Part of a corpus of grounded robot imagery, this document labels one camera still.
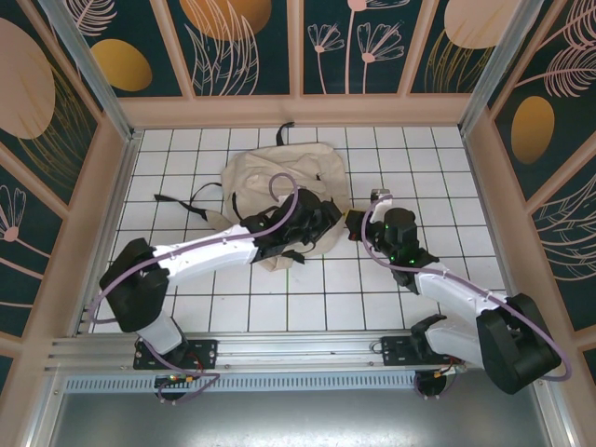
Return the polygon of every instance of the wire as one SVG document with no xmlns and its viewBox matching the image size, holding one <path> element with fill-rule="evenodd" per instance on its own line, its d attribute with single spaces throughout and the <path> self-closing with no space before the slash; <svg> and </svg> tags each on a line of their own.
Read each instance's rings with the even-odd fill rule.
<svg viewBox="0 0 596 447">
<path fill-rule="evenodd" d="M 286 223 L 290 219 L 291 215 L 296 210 L 296 205 L 298 204 L 298 184 L 293 179 L 293 177 L 286 172 L 279 172 L 279 173 L 275 174 L 274 176 L 272 176 L 271 180 L 269 180 L 269 194 L 271 195 L 271 197 L 274 198 L 275 200 L 278 200 L 278 197 L 273 192 L 273 183 L 279 177 L 285 177 L 288 180 L 290 180 L 291 186 L 292 186 L 293 199 L 291 201 L 290 209 L 288 210 L 286 215 L 283 216 L 283 218 L 281 218 L 281 220 L 278 223 L 273 225 L 271 228 L 267 228 L 266 230 L 259 231 L 257 233 L 246 234 L 246 235 L 234 235 L 234 236 L 230 236 L 230 237 L 217 237 L 215 239 L 208 239 L 208 240 L 199 240 L 195 244 L 191 244 L 191 245 L 188 245 L 185 247 L 180 247 L 179 249 L 168 251 L 168 252 L 161 254 L 155 258 L 148 259 L 147 261 L 143 261 L 142 263 L 132 266 L 129 270 L 127 270 L 122 275 L 117 277 L 114 281 L 112 281 L 95 298 L 93 298 L 93 300 L 91 301 L 91 304 L 89 305 L 89 311 L 88 311 L 89 314 L 91 315 L 91 320 L 95 324 L 116 322 L 115 318 L 96 319 L 95 311 L 96 311 L 97 307 L 100 305 L 100 302 L 103 300 L 103 298 L 105 298 L 108 295 L 108 293 L 110 293 L 122 281 L 124 281 L 129 276 L 134 275 L 135 273 L 143 270 L 145 267 L 148 267 L 149 265 L 157 264 L 160 261 L 164 261 L 165 259 L 168 259 L 168 258 L 174 258 L 175 256 L 186 253 L 187 251 L 190 251 L 190 250 L 200 249 L 202 247 L 208 247 L 209 245 L 214 245 L 214 244 L 219 244 L 219 243 L 225 244 L 225 243 L 231 242 L 233 240 L 241 240 L 241 239 L 249 239 L 249 238 L 256 239 L 257 237 L 267 236 L 267 235 L 273 233 L 274 231 L 278 230 L 284 223 Z"/>
<path fill-rule="evenodd" d="M 198 373 L 199 369 L 201 370 L 202 373 L 205 371 L 205 368 L 203 368 L 203 365 L 201 364 L 200 360 L 198 359 L 198 357 L 196 356 L 196 354 L 194 352 L 189 352 L 188 354 L 186 354 L 186 357 L 190 357 L 190 358 L 193 358 L 196 360 L 195 373 Z"/>
<path fill-rule="evenodd" d="M 457 275 L 454 275 L 453 273 L 451 273 L 449 271 L 443 272 L 443 271 L 436 270 L 433 268 L 402 267 L 399 265 L 387 264 L 387 263 L 384 263 L 383 261 L 381 261 L 373 253 L 373 251 L 371 250 L 371 246 L 368 244 L 368 241 L 366 240 L 366 223 L 368 222 L 369 217 L 371 216 L 371 213 L 374 210 L 374 207 L 376 207 L 383 200 L 387 200 L 387 199 L 393 199 L 393 196 L 392 195 L 383 196 L 383 197 L 379 198 L 378 200 L 374 201 L 371 204 L 371 206 L 366 210 L 366 212 L 364 213 L 364 219 L 362 219 L 362 227 L 360 228 L 362 244 L 364 245 L 364 250 L 366 250 L 366 252 L 369 253 L 369 256 L 371 256 L 373 261 L 375 261 L 379 265 L 382 265 L 383 267 L 387 267 L 391 270 L 399 270 L 401 272 L 411 272 L 411 273 L 428 273 L 430 275 L 438 275 L 439 278 L 451 279 L 455 282 L 458 282 L 459 284 L 462 284 L 462 285 L 468 287 L 471 291 L 479 294 L 484 299 L 489 300 L 491 303 L 500 305 L 505 310 L 507 310 L 509 312 L 509 314 L 511 314 L 513 317 L 517 318 L 519 321 L 521 321 L 522 323 L 527 325 L 530 329 L 532 329 L 534 332 L 536 332 L 557 353 L 557 355 L 561 358 L 562 362 L 564 363 L 565 374 L 560 375 L 560 376 L 554 376 L 554 377 L 546 375 L 546 376 L 543 376 L 542 379 L 549 380 L 551 382 L 563 382 L 565 380 L 569 380 L 569 378 L 571 377 L 571 374 L 572 374 L 571 361 L 569 360 L 567 355 L 563 352 L 563 350 L 555 343 L 555 341 L 546 332 L 542 331 L 542 329 L 540 329 L 533 321 L 531 321 L 530 319 L 528 319 L 527 317 L 522 315 L 520 312 L 515 310 L 513 307 L 511 307 L 507 303 L 504 303 L 501 300 L 493 297 L 493 295 L 491 294 L 490 291 L 485 291 L 485 290 L 481 289 L 480 287 L 478 287 L 476 284 L 468 281 L 467 279 L 463 279 Z"/>
<path fill-rule="evenodd" d="M 291 187 L 292 187 L 292 194 L 293 194 L 293 198 L 290 204 L 290 208 L 288 209 L 288 212 L 286 213 L 285 216 L 283 216 L 283 218 L 281 218 L 281 220 L 274 224 L 271 228 L 267 228 L 264 231 L 259 231 L 257 233 L 253 233 L 253 234 L 247 234 L 247 235 L 235 235 L 235 236 L 230 236 L 230 237 L 217 237 L 215 239 L 208 239 L 208 240 L 199 240 L 197 243 L 195 244 L 191 244 L 189 246 L 186 247 L 181 247 L 179 249 L 175 249 L 172 251 L 169 251 L 167 253 L 164 253 L 160 256 L 157 256 L 155 258 L 149 259 L 147 261 L 144 261 L 140 264 L 136 264 L 134 266 L 132 266 L 129 270 L 127 270 L 126 272 L 124 272 L 122 275 L 120 275 L 119 277 L 117 277 L 114 281 L 112 281 L 101 293 L 99 293 L 92 301 L 91 304 L 89 306 L 89 314 L 91 315 L 91 319 L 93 320 L 93 322 L 95 322 L 96 324 L 103 324 L 103 323 L 111 323 L 111 322 L 115 322 L 115 318 L 107 318 L 107 319 L 96 319 L 95 318 L 95 310 L 97 309 L 97 307 L 100 305 L 100 302 L 108 295 L 108 293 L 110 293 L 116 286 L 118 286 L 122 281 L 124 281 L 126 278 L 128 278 L 129 276 L 143 270 L 145 267 L 151 265 L 151 264 L 156 264 L 160 261 L 163 261 L 165 259 L 168 258 L 172 258 L 174 256 L 177 256 L 179 254 L 183 254 L 187 251 L 190 250 L 194 250 L 194 249 L 198 249 L 201 247 L 208 247 L 209 245 L 213 245 L 213 244 L 219 244 L 219 243 L 227 243 L 233 240 L 241 240 L 241 239 L 248 239 L 248 238 L 257 238 L 257 237 L 263 237 L 266 235 L 269 235 L 271 233 L 273 233 L 274 231 L 278 230 L 284 223 L 286 223 L 291 215 L 294 213 L 294 211 L 296 210 L 296 205 L 298 204 L 298 183 L 296 183 L 296 181 L 293 179 L 293 177 L 286 173 L 286 172 L 280 172 L 277 173 L 275 175 L 273 175 L 271 177 L 271 179 L 269 180 L 269 194 L 271 195 L 272 198 L 274 198 L 275 200 L 278 200 L 278 197 L 274 194 L 273 192 L 273 183 L 276 179 L 278 179 L 279 177 L 285 177 L 288 180 L 290 180 L 291 182 Z M 203 391 L 205 391 L 208 387 L 210 387 L 211 385 L 213 385 L 217 380 L 219 380 L 220 375 L 217 372 L 201 372 L 201 373 L 197 373 L 197 372 L 190 372 L 187 370 L 184 370 L 182 368 L 177 367 L 176 365 L 173 365 L 171 363 L 169 363 L 167 360 L 165 360 L 163 357 L 161 357 L 157 351 L 151 346 L 151 344 L 149 344 L 146 341 L 143 341 L 145 343 L 145 345 L 147 346 L 147 349 L 149 349 L 149 352 L 151 352 L 151 354 L 153 355 L 153 357 L 159 361 L 162 365 L 166 366 L 167 368 L 170 368 L 171 370 L 178 372 L 178 373 L 182 373 L 185 375 L 190 375 L 191 377 L 194 377 L 195 379 L 199 379 L 199 378 L 203 378 L 203 377 L 211 377 L 211 380 L 209 380 L 204 386 L 202 386 L 201 388 L 199 388 L 196 391 L 193 391 L 192 393 L 187 393 L 184 396 L 182 396 L 181 398 L 179 398 L 178 400 L 173 400 L 171 402 L 171 405 L 176 405 L 177 403 L 184 403 L 187 402 L 189 400 L 192 400 L 194 398 L 196 398 L 197 396 L 199 396 L 200 394 L 203 393 Z M 159 389 L 157 390 L 157 395 L 159 396 L 159 399 L 162 403 L 165 403 L 166 400 L 163 398 L 161 391 L 163 390 L 163 388 L 165 387 L 165 385 L 162 384 Z"/>
<path fill-rule="evenodd" d="M 372 343 L 369 345 L 369 348 L 370 348 L 370 350 L 371 350 L 371 351 L 372 351 L 374 354 L 383 354 L 383 350 L 382 350 L 382 349 L 380 349 L 380 350 L 378 350 L 378 351 L 375 351 L 375 350 L 374 350 L 374 347 L 375 347 L 375 346 L 377 346 L 377 345 L 380 345 L 380 344 L 381 344 L 381 340 L 377 340 L 376 342 L 372 342 Z"/>
</svg>

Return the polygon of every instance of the orange circle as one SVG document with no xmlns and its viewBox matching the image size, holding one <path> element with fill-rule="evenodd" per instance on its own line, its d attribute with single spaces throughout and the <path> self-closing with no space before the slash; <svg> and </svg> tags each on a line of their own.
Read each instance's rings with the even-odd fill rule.
<svg viewBox="0 0 596 447">
<path fill-rule="evenodd" d="M 271 17 L 271 0 L 180 0 L 180 6 L 201 33 L 216 40 L 242 39 L 242 18 L 257 34 Z"/>
</svg>

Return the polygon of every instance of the black strap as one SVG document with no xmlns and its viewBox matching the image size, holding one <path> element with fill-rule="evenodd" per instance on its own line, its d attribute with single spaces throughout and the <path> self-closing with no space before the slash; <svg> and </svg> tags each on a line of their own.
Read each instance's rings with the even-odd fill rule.
<svg viewBox="0 0 596 447">
<path fill-rule="evenodd" d="M 241 221 L 242 216 L 240 216 L 240 212 L 238 211 L 238 204 L 236 203 L 236 192 L 232 193 L 232 210 L 234 210 L 236 217 L 238 217 L 238 219 Z"/>
<path fill-rule="evenodd" d="M 280 256 L 283 256 L 284 258 L 290 258 L 292 260 L 294 260 L 296 263 L 298 264 L 305 264 L 305 260 L 306 258 L 303 256 L 303 254 L 299 253 L 298 251 L 294 251 L 294 250 L 290 250 L 290 251 L 284 251 L 283 253 L 280 254 Z"/>
<path fill-rule="evenodd" d="M 207 221 L 207 210 L 204 210 L 202 208 L 193 207 L 192 203 L 195 201 L 195 197 L 200 191 L 202 191 L 206 186 L 211 186 L 211 185 L 216 185 L 216 186 L 220 186 L 220 187 L 222 186 L 221 183 L 217 183 L 217 182 L 205 183 L 203 186 L 198 188 L 198 190 L 196 190 L 196 192 L 194 194 L 191 195 L 189 203 L 184 203 L 181 200 L 178 200 L 177 198 L 163 196 L 161 194 L 155 194 L 154 198 L 156 199 L 157 202 L 180 203 L 186 210 L 189 210 L 190 212 L 193 212 L 194 214 L 198 214 L 199 216 L 201 216 L 203 218 L 203 220 Z"/>
<path fill-rule="evenodd" d="M 277 146 L 283 146 L 284 145 L 283 138 L 281 137 L 281 131 L 284 128 L 293 128 L 293 127 L 294 127 L 293 121 L 290 121 L 289 123 L 286 123 L 286 124 L 282 124 L 281 125 L 281 127 L 278 130 L 278 134 L 276 135 L 276 145 Z"/>
</svg>

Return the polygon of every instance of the white tile floor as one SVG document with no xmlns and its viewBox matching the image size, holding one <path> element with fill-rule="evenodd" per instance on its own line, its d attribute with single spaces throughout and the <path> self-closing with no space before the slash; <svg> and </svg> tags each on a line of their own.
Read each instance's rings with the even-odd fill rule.
<svg viewBox="0 0 596 447">
<path fill-rule="evenodd" d="M 239 151 L 275 145 L 276 132 L 147 130 L 112 259 L 137 237 L 158 245 L 212 234 L 197 215 L 175 203 L 157 204 L 153 194 L 187 200 L 200 186 L 218 182 Z M 294 128 L 285 140 L 336 148 L 355 208 L 368 206 L 371 189 L 389 188 L 396 206 L 416 214 L 419 238 L 431 253 L 461 276 L 504 289 L 457 128 Z M 206 188 L 196 204 L 222 210 L 221 189 Z M 440 311 L 435 302 L 399 288 L 387 270 L 367 258 L 361 246 L 344 237 L 324 256 L 289 271 L 246 265 L 195 278 L 169 290 L 164 306 L 186 332 L 402 329 Z M 99 312 L 111 316 L 105 302 Z M 91 330 L 118 332 L 118 327 Z"/>
</svg>

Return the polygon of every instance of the floor tile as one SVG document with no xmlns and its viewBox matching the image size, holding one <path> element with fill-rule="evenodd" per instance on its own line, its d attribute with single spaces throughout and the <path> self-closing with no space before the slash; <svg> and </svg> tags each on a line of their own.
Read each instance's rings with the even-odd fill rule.
<svg viewBox="0 0 596 447">
<path fill-rule="evenodd" d="M 150 230 L 156 217 L 155 202 L 129 202 L 124 208 L 121 230 Z"/>
<path fill-rule="evenodd" d="M 381 174 L 378 172 L 367 174 L 350 174 L 350 178 L 352 181 L 352 191 L 354 192 L 354 198 L 370 197 L 371 191 L 373 189 L 380 188 L 382 185 Z"/>
<path fill-rule="evenodd" d="M 252 295 L 249 331 L 286 331 L 286 295 Z"/>
<path fill-rule="evenodd" d="M 376 152 L 370 149 L 350 149 L 347 154 L 350 158 L 351 172 L 379 171 L 379 158 Z"/>
<path fill-rule="evenodd" d="M 289 144 L 317 142 L 317 128 L 289 128 Z"/>
<path fill-rule="evenodd" d="M 223 268 L 215 274 L 215 294 L 247 293 L 251 287 L 251 266 Z"/>
<path fill-rule="evenodd" d="M 505 289 L 496 258 L 466 258 L 470 279 L 478 286 L 491 290 Z"/>
<path fill-rule="evenodd" d="M 418 200 L 424 226 L 448 226 L 454 224 L 454 216 L 448 198 L 421 198 Z"/>
<path fill-rule="evenodd" d="M 335 246 L 328 252 L 325 253 L 325 260 L 330 259 L 357 259 L 358 258 L 358 243 L 353 240 L 349 240 L 350 232 L 345 229 L 340 238 L 337 240 Z"/>
<path fill-rule="evenodd" d="M 345 134 L 350 149 L 376 149 L 374 128 L 346 128 Z"/>
<path fill-rule="evenodd" d="M 249 296 L 213 296 L 210 330 L 246 332 L 249 328 Z"/>
<path fill-rule="evenodd" d="M 327 329 L 360 331 L 364 329 L 362 295 L 360 293 L 327 295 Z"/>
<path fill-rule="evenodd" d="M 435 147 L 430 128 L 403 128 L 406 145 L 410 147 Z"/>
<path fill-rule="evenodd" d="M 188 200 L 193 192 L 193 176 L 192 175 L 167 175 L 163 177 L 164 181 L 161 184 L 162 196 L 177 198 L 180 200 Z"/>
<path fill-rule="evenodd" d="M 289 295 L 288 330 L 325 331 L 324 295 Z"/>
<path fill-rule="evenodd" d="M 376 145 L 379 149 L 406 147 L 402 128 L 374 128 L 374 133 L 376 134 Z"/>
<path fill-rule="evenodd" d="M 167 158 L 167 152 L 140 152 L 134 175 L 163 175 Z"/>
<path fill-rule="evenodd" d="M 188 211 L 176 202 L 159 202 L 157 205 L 155 230 L 184 230 Z"/>
<path fill-rule="evenodd" d="M 211 297 L 213 295 L 214 276 L 213 272 L 209 272 L 180 282 L 176 289 L 176 296 L 178 298 L 182 295 L 208 295 Z"/>
<path fill-rule="evenodd" d="M 230 129 L 203 129 L 201 151 L 227 151 L 230 142 Z"/>
<path fill-rule="evenodd" d="M 230 150 L 256 149 L 259 147 L 258 129 L 232 129 L 230 132 Z"/>
<path fill-rule="evenodd" d="M 445 182 L 440 172 L 415 172 L 413 174 L 413 182 L 416 185 L 416 194 L 418 197 L 447 197 Z"/>
<path fill-rule="evenodd" d="M 284 133 L 284 142 L 288 142 L 288 132 Z M 278 128 L 262 128 L 259 129 L 259 147 L 272 147 L 276 146 L 276 135 L 278 134 Z"/>
<path fill-rule="evenodd" d="M 287 275 L 287 270 L 270 272 L 261 265 L 254 265 L 252 267 L 251 293 L 286 293 Z"/>
<path fill-rule="evenodd" d="M 172 151 L 198 151 L 201 129 L 176 129 L 169 146 Z"/>
<path fill-rule="evenodd" d="M 465 256 L 494 256 L 493 242 L 486 226 L 457 228 Z"/>
<path fill-rule="evenodd" d="M 196 200 L 223 200 L 224 190 L 221 184 L 222 177 L 219 175 L 196 175 L 193 184 L 193 193 L 196 193 Z"/>
<path fill-rule="evenodd" d="M 391 191 L 391 195 L 393 197 L 416 197 L 413 186 L 413 178 L 410 172 L 383 172 L 383 186 L 385 189 Z"/>
<path fill-rule="evenodd" d="M 317 128 L 318 142 L 328 144 L 334 149 L 344 149 L 345 128 Z"/>
<path fill-rule="evenodd" d="M 457 126 L 432 128 L 437 147 L 463 147 Z"/>
<path fill-rule="evenodd" d="M 184 241 L 184 230 L 154 230 L 149 245 L 174 245 Z"/>
<path fill-rule="evenodd" d="M 440 172 L 436 149 L 408 149 L 412 172 Z"/>
<path fill-rule="evenodd" d="M 454 226 L 425 227 L 428 251 L 435 256 L 461 256 L 462 250 Z"/>
<path fill-rule="evenodd" d="M 357 259 L 325 260 L 325 291 L 360 292 L 360 271 Z"/>
<path fill-rule="evenodd" d="M 403 329 L 400 295 L 391 293 L 364 293 L 366 329 Z"/>
<path fill-rule="evenodd" d="M 437 302 L 425 296 L 401 293 L 400 298 L 405 329 L 410 329 L 417 322 L 439 313 Z"/>
<path fill-rule="evenodd" d="M 439 149 L 440 166 L 445 171 L 469 171 L 465 149 Z"/>
<path fill-rule="evenodd" d="M 166 164 L 166 175 L 194 174 L 197 152 L 170 152 Z"/>
<path fill-rule="evenodd" d="M 372 259 L 360 259 L 360 273 L 362 274 L 362 291 L 398 291 L 398 284 L 393 278 L 391 270 L 377 264 Z"/>
<path fill-rule="evenodd" d="M 410 172 L 410 158 L 406 149 L 379 149 L 382 172 Z"/>
<path fill-rule="evenodd" d="M 476 197 L 476 185 L 469 172 L 445 172 L 449 197 Z"/>
<path fill-rule="evenodd" d="M 129 202 L 152 202 L 154 194 L 159 194 L 161 188 L 162 176 L 136 175 L 132 178 L 129 187 Z"/>
<path fill-rule="evenodd" d="M 210 313 L 210 296 L 176 297 L 174 320 L 183 332 L 208 332 Z"/>
<path fill-rule="evenodd" d="M 484 213 L 479 199 L 452 198 L 451 205 L 454 210 L 455 223 L 458 225 L 486 225 Z"/>
<path fill-rule="evenodd" d="M 227 162 L 227 152 L 199 151 L 196 163 L 197 174 L 221 174 Z"/>
<path fill-rule="evenodd" d="M 141 152 L 168 151 L 171 140 L 169 129 L 149 129 L 142 136 Z"/>
<path fill-rule="evenodd" d="M 294 263 L 288 272 L 290 293 L 323 292 L 322 261 L 307 259 L 304 265 Z"/>
</svg>

